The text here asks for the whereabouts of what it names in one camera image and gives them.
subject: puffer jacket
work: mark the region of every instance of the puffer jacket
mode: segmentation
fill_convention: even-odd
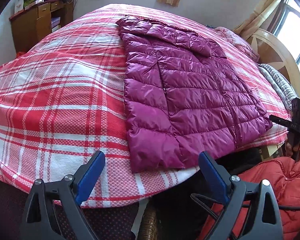
[[[263,179],[270,181],[274,190],[278,205],[300,207],[300,161],[295,163],[289,157],[280,157],[267,162],[262,162],[252,169],[239,175],[240,179],[248,182],[259,183]],[[215,204],[212,208],[216,213],[222,210],[222,206]],[[247,208],[243,208],[239,214],[233,232],[238,236]],[[280,210],[283,239],[293,240],[300,230],[300,211]],[[214,220],[208,218],[202,228],[198,240],[204,239],[214,224]]]
[[[271,128],[257,95],[214,40],[135,17],[117,24],[127,53],[132,172],[193,167],[203,150],[219,158]]]

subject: purple down jacket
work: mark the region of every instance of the purple down jacket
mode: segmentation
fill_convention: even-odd
[[[193,167],[203,150],[220,158],[271,128],[264,106],[214,40],[129,16],[117,25],[127,53],[133,173]]]

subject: blue gripper pad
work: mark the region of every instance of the blue gripper pad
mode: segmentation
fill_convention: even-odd
[[[77,184],[77,195],[75,197],[75,201],[79,206],[83,201],[86,201],[89,198],[105,164],[105,154],[103,152],[96,152],[88,163],[81,165],[74,174],[74,177],[76,177],[76,175],[77,177],[82,176]]]
[[[209,184],[213,198],[223,205],[227,205],[231,193],[230,174],[223,166],[218,165],[207,152],[199,154],[199,167]]]

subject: wooden bed frame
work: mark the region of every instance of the wooden bed frame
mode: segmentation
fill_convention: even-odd
[[[258,29],[247,39],[252,48],[259,53],[258,63],[266,63],[274,67],[290,82],[300,98],[300,71],[288,49],[272,33]],[[264,159],[274,154],[283,143],[261,147]]]

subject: wooden cabinet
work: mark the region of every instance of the wooden cabinet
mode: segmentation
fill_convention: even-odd
[[[60,17],[61,27],[73,21],[74,0],[45,3],[31,8],[11,22],[16,52],[28,52],[34,45],[52,32],[51,18]]]

